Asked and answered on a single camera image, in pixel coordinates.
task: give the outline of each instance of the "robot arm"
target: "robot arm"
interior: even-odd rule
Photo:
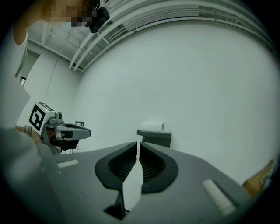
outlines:
[[[52,154],[75,149],[80,139],[91,136],[89,129],[65,123],[62,113],[42,102],[35,102],[28,122],[40,135],[42,143],[49,146]]]

